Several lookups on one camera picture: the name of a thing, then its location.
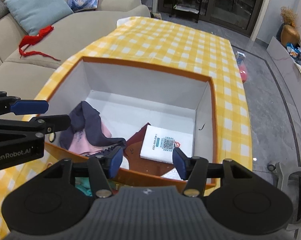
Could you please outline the white tissue pack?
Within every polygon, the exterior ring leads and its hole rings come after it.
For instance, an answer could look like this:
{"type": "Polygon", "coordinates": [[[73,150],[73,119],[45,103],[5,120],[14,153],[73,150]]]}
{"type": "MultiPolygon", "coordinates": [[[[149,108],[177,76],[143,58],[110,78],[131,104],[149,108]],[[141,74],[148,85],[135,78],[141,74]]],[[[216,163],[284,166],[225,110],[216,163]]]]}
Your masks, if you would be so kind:
{"type": "Polygon", "coordinates": [[[147,160],[172,164],[174,148],[180,148],[187,156],[192,156],[193,135],[148,125],[143,139],[140,157],[147,160]]]}

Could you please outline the teal plush toy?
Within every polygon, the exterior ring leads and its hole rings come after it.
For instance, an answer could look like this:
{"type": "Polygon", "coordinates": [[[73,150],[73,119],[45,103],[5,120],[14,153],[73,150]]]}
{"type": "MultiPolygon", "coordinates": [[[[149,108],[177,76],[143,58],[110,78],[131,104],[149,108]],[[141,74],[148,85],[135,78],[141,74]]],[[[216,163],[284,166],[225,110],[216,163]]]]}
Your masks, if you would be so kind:
{"type": "Polygon", "coordinates": [[[82,191],[86,196],[92,197],[92,191],[90,186],[89,178],[87,177],[76,177],[75,178],[75,187],[82,191]]]}

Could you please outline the navy and pink cloth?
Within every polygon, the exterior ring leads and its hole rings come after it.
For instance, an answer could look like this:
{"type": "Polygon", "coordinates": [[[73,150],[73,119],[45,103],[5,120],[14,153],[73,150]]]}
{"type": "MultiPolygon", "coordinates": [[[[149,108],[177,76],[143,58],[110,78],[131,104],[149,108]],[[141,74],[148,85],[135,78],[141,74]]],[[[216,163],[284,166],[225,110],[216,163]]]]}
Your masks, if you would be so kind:
{"type": "Polygon", "coordinates": [[[99,111],[82,101],[69,114],[71,124],[59,137],[61,148],[90,157],[116,146],[126,148],[124,138],[115,138],[102,122],[99,111]]]}

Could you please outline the beige sofa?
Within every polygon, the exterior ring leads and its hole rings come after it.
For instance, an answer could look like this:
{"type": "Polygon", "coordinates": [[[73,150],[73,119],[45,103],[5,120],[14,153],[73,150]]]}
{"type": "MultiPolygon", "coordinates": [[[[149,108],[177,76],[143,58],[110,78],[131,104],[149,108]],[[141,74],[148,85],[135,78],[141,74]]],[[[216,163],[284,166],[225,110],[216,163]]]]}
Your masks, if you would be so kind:
{"type": "Polygon", "coordinates": [[[52,73],[69,57],[108,35],[120,18],[149,17],[141,0],[99,0],[97,10],[71,14],[53,24],[53,31],[32,50],[48,57],[23,57],[18,45],[26,35],[11,14],[0,19],[0,91],[33,99],[52,73]]]}

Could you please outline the orange cardboard box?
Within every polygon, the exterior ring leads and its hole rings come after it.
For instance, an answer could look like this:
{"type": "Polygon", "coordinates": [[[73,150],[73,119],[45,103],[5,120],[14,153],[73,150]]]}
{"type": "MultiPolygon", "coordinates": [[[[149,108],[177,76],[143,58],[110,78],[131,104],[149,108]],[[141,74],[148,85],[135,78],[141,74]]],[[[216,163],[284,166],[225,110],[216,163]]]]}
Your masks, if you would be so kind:
{"type": "Polygon", "coordinates": [[[85,56],[59,67],[40,96],[48,115],[68,114],[87,101],[114,137],[129,139],[143,125],[181,133],[184,154],[218,160],[213,80],[198,73],[137,61],[85,56]]]}

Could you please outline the red ribbon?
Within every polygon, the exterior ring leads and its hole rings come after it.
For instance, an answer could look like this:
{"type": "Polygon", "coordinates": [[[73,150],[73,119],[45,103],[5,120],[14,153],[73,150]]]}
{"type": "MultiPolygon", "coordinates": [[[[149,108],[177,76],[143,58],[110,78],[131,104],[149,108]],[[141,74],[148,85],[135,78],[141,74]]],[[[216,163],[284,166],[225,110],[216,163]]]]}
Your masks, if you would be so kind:
{"type": "Polygon", "coordinates": [[[55,57],[45,54],[41,51],[27,51],[28,47],[34,46],[41,42],[48,34],[50,34],[54,30],[54,27],[52,25],[48,25],[42,29],[39,30],[37,35],[26,35],[22,38],[22,40],[19,43],[18,46],[18,52],[20,54],[20,57],[29,57],[34,55],[40,55],[43,57],[48,57],[50,59],[53,59],[54,61],[60,61],[59,59],[56,59],[55,57]]]}

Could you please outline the light blue cushion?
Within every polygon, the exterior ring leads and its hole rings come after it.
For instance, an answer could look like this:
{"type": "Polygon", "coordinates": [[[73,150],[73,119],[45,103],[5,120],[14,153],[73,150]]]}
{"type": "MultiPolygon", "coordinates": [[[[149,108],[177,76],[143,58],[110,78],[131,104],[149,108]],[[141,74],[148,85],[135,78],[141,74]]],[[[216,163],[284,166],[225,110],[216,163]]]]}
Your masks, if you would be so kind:
{"type": "Polygon", "coordinates": [[[28,35],[73,13],[65,0],[6,0],[10,14],[28,35]]]}

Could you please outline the grey chair base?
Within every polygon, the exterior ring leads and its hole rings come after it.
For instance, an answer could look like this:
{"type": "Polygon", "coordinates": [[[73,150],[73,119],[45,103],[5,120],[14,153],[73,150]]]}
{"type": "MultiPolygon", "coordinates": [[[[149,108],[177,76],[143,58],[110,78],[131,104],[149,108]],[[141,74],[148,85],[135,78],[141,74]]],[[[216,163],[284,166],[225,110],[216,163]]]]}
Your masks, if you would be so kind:
{"type": "MultiPolygon", "coordinates": [[[[282,162],[270,161],[267,164],[267,169],[275,172],[278,176],[277,188],[284,193],[288,193],[288,181],[290,176],[298,176],[301,178],[301,167],[295,166],[292,162],[284,164],[282,162]]],[[[288,231],[293,231],[301,227],[301,218],[296,223],[289,223],[288,231]]]]}

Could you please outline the yellow checkered tablecloth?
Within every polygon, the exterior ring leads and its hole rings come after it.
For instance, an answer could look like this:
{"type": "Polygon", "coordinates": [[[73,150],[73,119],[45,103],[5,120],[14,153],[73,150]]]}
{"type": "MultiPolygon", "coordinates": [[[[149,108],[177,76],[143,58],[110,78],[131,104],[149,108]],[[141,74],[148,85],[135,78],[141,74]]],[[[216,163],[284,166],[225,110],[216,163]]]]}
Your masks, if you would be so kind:
{"type": "MultiPolygon", "coordinates": [[[[216,163],[231,158],[246,168],[252,168],[247,101],[229,40],[172,22],[148,17],[128,17],[120,19],[113,32],[73,54],[59,67],[70,69],[85,56],[158,64],[210,77],[213,80],[217,121],[216,163]]],[[[50,77],[34,99],[44,100],[40,92],[45,86],[54,88],[50,77]]],[[[127,145],[123,148],[123,160],[115,176],[116,181],[134,186],[175,185],[178,189],[183,189],[185,182],[180,180],[172,164],[140,157],[148,125],[151,124],[143,125],[129,139],[124,138],[127,145]]],[[[46,151],[42,158],[0,171],[0,239],[9,231],[1,214],[4,198],[42,172],[48,163],[56,163],[62,158],[58,150],[65,149],[59,145],[60,134],[61,132],[48,133],[45,137],[46,151]]],[[[65,152],[67,158],[84,161],[89,158],[68,150],[65,152]]]]}

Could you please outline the white tv cabinet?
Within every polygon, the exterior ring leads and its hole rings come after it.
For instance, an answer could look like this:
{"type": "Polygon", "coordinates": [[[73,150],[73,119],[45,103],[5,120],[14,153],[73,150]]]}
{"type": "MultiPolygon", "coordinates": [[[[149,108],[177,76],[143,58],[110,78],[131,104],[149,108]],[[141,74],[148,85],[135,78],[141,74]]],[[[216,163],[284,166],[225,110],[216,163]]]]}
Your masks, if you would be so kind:
{"type": "Polygon", "coordinates": [[[291,94],[301,97],[301,66],[299,67],[282,44],[273,36],[266,49],[291,94]]]}

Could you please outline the gold vase with dried flowers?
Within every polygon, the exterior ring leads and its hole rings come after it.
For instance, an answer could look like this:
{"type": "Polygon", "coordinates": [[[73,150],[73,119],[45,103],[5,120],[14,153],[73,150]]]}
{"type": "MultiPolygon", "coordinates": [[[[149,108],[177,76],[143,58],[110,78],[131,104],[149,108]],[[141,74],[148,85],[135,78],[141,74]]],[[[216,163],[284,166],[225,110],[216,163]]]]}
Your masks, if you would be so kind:
{"type": "Polygon", "coordinates": [[[283,28],[281,32],[281,44],[287,46],[291,43],[296,46],[300,41],[300,34],[296,27],[297,13],[290,7],[281,7],[281,16],[283,20],[283,28]]]}

